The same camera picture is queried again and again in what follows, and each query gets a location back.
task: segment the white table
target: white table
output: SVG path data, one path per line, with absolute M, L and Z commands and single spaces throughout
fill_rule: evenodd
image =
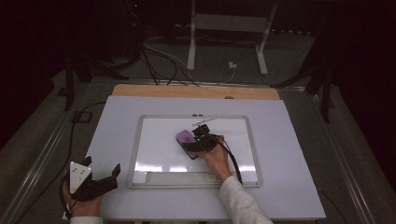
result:
M 251 124 L 263 184 L 248 188 L 272 219 L 325 218 L 303 152 L 280 100 L 109 96 L 87 156 L 93 179 L 117 163 L 119 187 L 103 199 L 102 217 L 116 220 L 228 219 L 219 189 L 128 189 L 127 175 L 141 115 L 244 115 Z

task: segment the person's left hand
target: person's left hand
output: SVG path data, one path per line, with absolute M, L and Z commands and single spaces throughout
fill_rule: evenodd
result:
M 69 208 L 71 208 L 70 213 L 72 214 L 72 217 L 99 217 L 103 195 L 100 195 L 91 201 L 77 202 L 72 199 L 72 195 L 70 194 L 68 187 L 68 181 L 64 181 L 63 194 L 64 200 L 69 205 Z

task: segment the gray floor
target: gray floor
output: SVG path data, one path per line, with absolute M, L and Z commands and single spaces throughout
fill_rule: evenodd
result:
M 241 41 L 219 46 L 199 42 L 195 71 L 190 75 L 201 85 L 222 83 L 265 88 L 268 84 L 295 75 L 313 41 L 312 37 L 306 35 L 270 35 L 264 50 L 269 70 L 267 77 L 259 74 L 253 42 Z M 187 62 L 188 38 L 180 37 L 172 41 L 153 38 L 146 43 L 152 48 L 177 56 L 184 63 Z M 152 55 L 149 55 L 149 59 L 157 72 L 167 77 L 173 75 L 173 65 L 167 60 Z M 227 67 L 228 62 L 237 64 L 233 79 L 233 70 Z M 142 62 L 121 74 L 130 77 L 127 81 L 130 83 L 153 83 L 149 70 Z M 177 75 L 177 79 L 190 84 L 181 74 Z M 53 152 L 49 155 L 49 162 L 45 164 L 46 168 L 35 179 L 37 181 L 34 190 L 28 192 L 27 196 L 31 196 L 28 203 L 50 182 L 66 157 L 71 131 L 70 114 L 64 112 L 65 99 L 56 96 L 58 90 L 64 86 L 64 72 L 53 80 L 54 91 L 0 151 L 1 214 L 11 205 L 25 175 L 43 148 L 49 148 L 49 144 L 53 144 Z M 332 88 L 334 107 L 330 110 L 331 124 L 325 124 L 318 115 L 318 98 L 302 91 L 307 80 L 296 82 L 285 90 L 279 90 L 279 93 L 290 113 L 315 183 L 337 206 L 347 223 L 394 223 L 395 194 L 380 171 L 339 91 L 336 87 Z M 105 101 L 118 83 L 120 82 L 109 77 L 96 75 L 92 83 L 78 85 L 78 98 L 72 111 Z M 92 121 L 76 126 L 72 160 L 80 161 L 84 158 L 102 109 L 102 105 L 92 107 Z M 57 126 L 63 120 L 67 121 L 66 124 Z M 21 223 L 65 223 L 61 220 L 63 211 L 57 188 L 58 181 L 35 203 Z M 319 192 L 319 197 L 327 218 L 319 220 L 318 223 L 344 223 L 341 214 L 322 191 Z M 276 223 L 315 222 L 277 220 Z

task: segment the whiteboard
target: whiteboard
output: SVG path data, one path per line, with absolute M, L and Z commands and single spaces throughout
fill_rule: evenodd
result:
M 245 116 L 150 116 L 140 117 L 127 186 L 146 188 L 213 188 L 220 182 L 201 158 L 190 159 L 176 140 L 183 130 L 192 131 L 197 123 L 207 121 L 210 133 L 224 135 L 235 156 L 245 187 L 259 187 L 261 176 L 256 152 Z M 235 169 L 229 159 L 230 169 Z

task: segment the white sleeve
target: white sleeve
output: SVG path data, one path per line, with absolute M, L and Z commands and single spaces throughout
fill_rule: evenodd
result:
M 219 196 L 227 208 L 233 224 L 273 223 L 234 176 L 230 176 L 224 181 Z
M 103 224 L 101 217 L 72 217 L 70 224 Z

